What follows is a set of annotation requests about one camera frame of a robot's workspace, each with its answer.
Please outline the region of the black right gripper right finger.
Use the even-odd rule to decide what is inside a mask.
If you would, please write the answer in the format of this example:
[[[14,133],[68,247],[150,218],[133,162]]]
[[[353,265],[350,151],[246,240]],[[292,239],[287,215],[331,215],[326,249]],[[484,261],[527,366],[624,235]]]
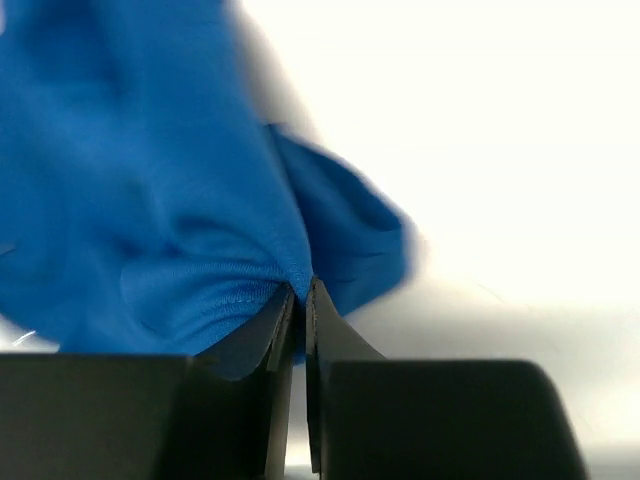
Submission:
[[[306,302],[311,465],[322,479],[584,479],[546,373],[523,360],[392,360],[314,280]]]

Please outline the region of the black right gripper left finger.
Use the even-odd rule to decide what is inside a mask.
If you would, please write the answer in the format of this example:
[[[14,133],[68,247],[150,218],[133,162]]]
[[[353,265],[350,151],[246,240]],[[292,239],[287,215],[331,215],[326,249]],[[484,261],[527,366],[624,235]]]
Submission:
[[[5,479],[280,479],[295,297],[202,354],[5,354]]]

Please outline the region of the blue zip-up jacket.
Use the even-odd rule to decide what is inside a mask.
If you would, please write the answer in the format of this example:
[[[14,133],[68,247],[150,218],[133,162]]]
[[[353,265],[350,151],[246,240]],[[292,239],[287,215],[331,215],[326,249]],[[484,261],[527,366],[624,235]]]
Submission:
[[[1,313],[66,353],[196,355],[281,284],[346,315],[408,272],[351,170],[266,125],[223,1],[7,1]]]

